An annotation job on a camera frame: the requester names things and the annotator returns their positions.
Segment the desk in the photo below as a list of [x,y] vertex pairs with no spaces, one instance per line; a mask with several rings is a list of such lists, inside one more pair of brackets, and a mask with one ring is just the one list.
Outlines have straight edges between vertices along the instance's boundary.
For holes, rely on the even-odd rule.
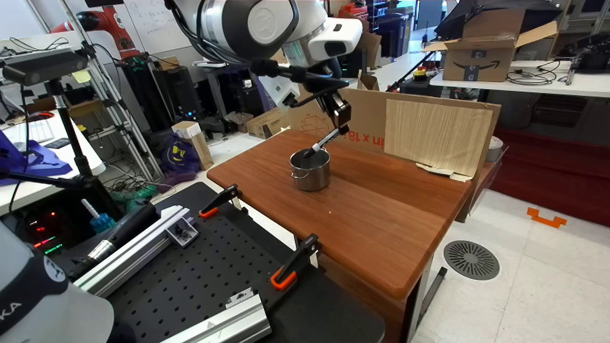
[[[55,140],[67,138],[67,132],[65,132],[57,113],[53,119],[48,119],[48,123],[49,123],[49,128],[51,128]],[[101,163],[101,159],[97,157],[93,147],[88,144],[88,140],[80,134],[80,130],[76,126],[74,126],[74,130],[76,130],[76,138],[82,147],[82,153],[88,157],[88,163],[90,163],[93,176],[103,174],[105,164]],[[59,161],[65,161],[72,166],[72,172],[69,172],[65,176],[57,176],[57,178],[70,180],[70,178],[78,176],[78,168],[74,166],[74,151],[70,145],[61,147],[61,149],[53,149],[53,153],[57,155]],[[0,216],[8,214],[8,206],[9,206],[13,189],[15,189],[15,185],[0,187]],[[19,191],[15,195],[13,210],[25,208],[32,203],[38,203],[46,197],[59,193],[59,191],[61,189],[51,187],[51,185],[44,185],[44,184],[21,184]]]
[[[515,67],[539,67],[541,62],[513,64]],[[574,75],[572,86],[558,83],[566,75],[564,64],[557,71],[557,81],[545,86],[522,86],[513,83],[459,83],[442,81],[438,73],[431,86],[438,88],[475,88],[475,90],[494,90],[494,92],[517,92],[517,94],[551,94],[551,96],[572,96],[572,98],[610,98],[610,75]]]
[[288,157],[314,142],[284,132],[213,168],[219,185],[236,184],[244,201],[305,239],[320,237],[322,254],[370,292],[402,304],[417,286],[435,248],[473,191],[381,153],[334,144],[330,187],[301,193],[292,187]]

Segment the wooden table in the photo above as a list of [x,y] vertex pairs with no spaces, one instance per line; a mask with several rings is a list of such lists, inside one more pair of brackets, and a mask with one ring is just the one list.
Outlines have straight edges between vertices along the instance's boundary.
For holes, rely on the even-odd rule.
[[284,132],[210,170],[208,178],[223,187],[236,184],[248,205],[295,237],[318,235],[322,254],[370,290],[406,302],[473,185],[332,144],[330,187],[301,193],[292,185],[290,155],[313,142]]

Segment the perforated metal plate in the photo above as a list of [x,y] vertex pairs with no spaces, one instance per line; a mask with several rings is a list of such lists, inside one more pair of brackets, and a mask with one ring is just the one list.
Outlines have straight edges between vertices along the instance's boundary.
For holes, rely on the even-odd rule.
[[499,273],[496,256],[467,241],[456,241],[444,246],[446,264],[459,275],[473,281],[492,281]]
[[162,342],[206,321],[280,265],[225,216],[196,220],[196,227],[191,246],[171,245],[109,298],[137,342]]

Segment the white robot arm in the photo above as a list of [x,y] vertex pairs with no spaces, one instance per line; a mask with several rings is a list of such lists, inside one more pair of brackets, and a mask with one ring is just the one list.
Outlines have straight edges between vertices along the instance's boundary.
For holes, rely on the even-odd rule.
[[320,0],[166,0],[194,50],[212,62],[252,64],[284,50],[290,65],[313,67],[351,54],[356,20],[330,20]]

